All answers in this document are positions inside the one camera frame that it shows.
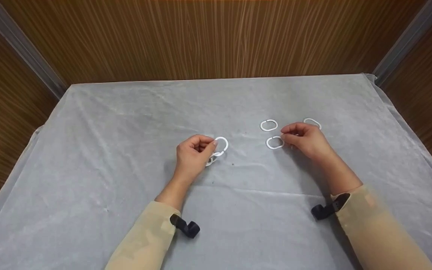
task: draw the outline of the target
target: black strap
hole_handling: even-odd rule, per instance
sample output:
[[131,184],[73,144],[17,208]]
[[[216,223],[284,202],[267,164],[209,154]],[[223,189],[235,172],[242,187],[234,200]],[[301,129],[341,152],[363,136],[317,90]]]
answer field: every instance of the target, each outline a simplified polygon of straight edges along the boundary
[[186,225],[185,220],[176,214],[173,214],[169,220],[176,229],[180,229],[183,234],[189,238],[194,238],[199,233],[199,226],[195,222],[189,222],[189,224]]
[[339,195],[331,204],[326,205],[323,207],[322,205],[318,204],[315,207],[311,209],[311,214],[314,216],[315,219],[321,220],[326,219],[327,217],[331,216],[332,214],[338,212],[341,208],[343,208],[346,201],[350,198],[349,193],[343,193]]

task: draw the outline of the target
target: white plastic ring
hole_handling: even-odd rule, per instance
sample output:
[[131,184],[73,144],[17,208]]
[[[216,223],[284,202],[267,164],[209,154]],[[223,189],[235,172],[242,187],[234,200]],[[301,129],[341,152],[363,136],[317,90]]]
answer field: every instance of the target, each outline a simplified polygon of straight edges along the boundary
[[230,145],[230,143],[228,143],[228,140],[226,140],[225,137],[218,137],[215,140],[219,140],[219,139],[223,140],[226,143],[226,146],[224,147],[223,151],[221,151],[221,152],[214,152],[213,155],[211,155],[211,157],[220,157],[220,156],[222,156],[224,154],[224,151],[228,150],[228,147]]
[[[273,127],[273,128],[270,128],[270,129],[263,128],[263,124],[264,124],[264,123],[267,123],[267,122],[273,122],[273,123],[276,124],[276,126]],[[264,120],[264,121],[261,122],[261,124],[259,124],[259,127],[260,127],[263,131],[271,131],[271,130],[275,130],[276,128],[278,128],[278,122],[274,121],[273,119]]]
[[208,167],[209,165],[213,164],[216,161],[216,157],[215,156],[211,156],[209,158],[209,161],[206,162],[206,167]]
[[[279,145],[279,146],[276,146],[276,147],[272,147],[271,145],[269,145],[269,141],[272,140],[272,139],[280,139],[281,142],[283,142],[283,144],[281,144],[281,145]],[[273,136],[273,137],[268,138],[268,140],[266,140],[266,146],[267,146],[269,149],[273,149],[273,150],[274,150],[274,149],[279,149],[279,148],[281,148],[281,147],[284,146],[284,141],[283,141],[283,139],[281,139],[280,136]]]
[[313,121],[313,122],[315,122],[318,125],[319,129],[322,128],[321,124],[318,121],[314,120],[313,118],[305,118],[303,120],[303,123],[307,123],[307,121]]

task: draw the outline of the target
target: beige long sleeve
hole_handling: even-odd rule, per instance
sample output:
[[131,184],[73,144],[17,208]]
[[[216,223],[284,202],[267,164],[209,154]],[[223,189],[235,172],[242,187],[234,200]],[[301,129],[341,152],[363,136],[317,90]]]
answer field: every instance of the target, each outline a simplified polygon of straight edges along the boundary
[[349,193],[336,215],[365,270],[432,270],[428,257],[365,186]]
[[170,217],[181,213],[151,202],[114,251],[106,270],[159,270],[176,230]]

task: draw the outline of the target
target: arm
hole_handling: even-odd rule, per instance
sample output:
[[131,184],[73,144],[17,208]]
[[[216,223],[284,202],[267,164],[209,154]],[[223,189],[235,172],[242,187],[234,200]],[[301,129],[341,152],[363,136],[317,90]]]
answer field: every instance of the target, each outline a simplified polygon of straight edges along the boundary
[[194,135],[178,145],[173,178],[136,220],[114,251],[106,270],[161,268],[176,230],[170,217],[181,215],[189,187],[203,171],[217,144],[210,137]]
[[365,270],[432,270],[427,256],[336,154],[319,128],[293,123],[281,132],[286,143],[319,164],[332,194],[350,193],[336,215]]

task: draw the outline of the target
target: metal edge strip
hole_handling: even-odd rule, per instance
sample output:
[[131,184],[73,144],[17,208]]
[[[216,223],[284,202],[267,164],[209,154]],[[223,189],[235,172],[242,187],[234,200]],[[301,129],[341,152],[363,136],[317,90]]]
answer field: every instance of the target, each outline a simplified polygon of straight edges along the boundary
[[0,4],[0,34],[14,48],[33,72],[41,79],[48,89],[61,99],[65,93],[65,83],[59,78],[29,38],[14,22]]
[[419,39],[432,26],[432,0],[427,0],[425,5],[416,14],[403,34],[386,53],[384,58],[374,69],[373,74],[377,76],[376,84],[380,86],[389,75],[401,63],[403,58],[413,49]]

